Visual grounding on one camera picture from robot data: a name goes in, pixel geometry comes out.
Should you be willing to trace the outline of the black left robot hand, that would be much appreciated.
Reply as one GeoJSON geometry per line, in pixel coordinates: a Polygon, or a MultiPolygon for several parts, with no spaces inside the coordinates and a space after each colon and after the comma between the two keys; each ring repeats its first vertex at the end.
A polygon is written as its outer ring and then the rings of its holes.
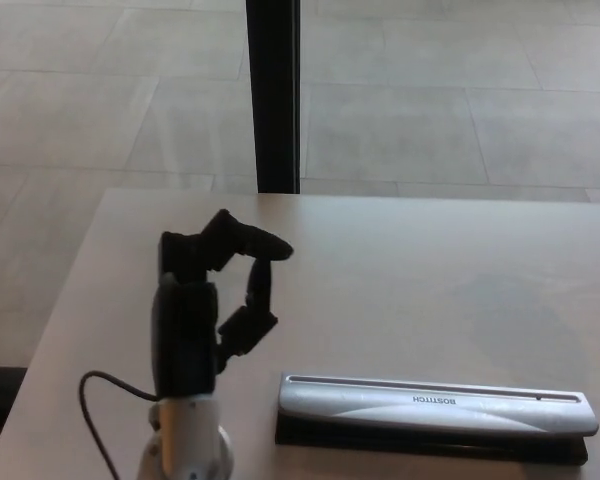
{"type": "Polygon", "coordinates": [[[158,399],[212,394],[228,360],[248,354],[269,334],[278,323],[271,311],[271,265],[293,252],[285,240],[240,222],[226,209],[197,234],[162,233],[151,311],[158,399]],[[220,323],[218,290],[208,274],[221,271],[236,255],[254,260],[245,303],[220,323]]]}

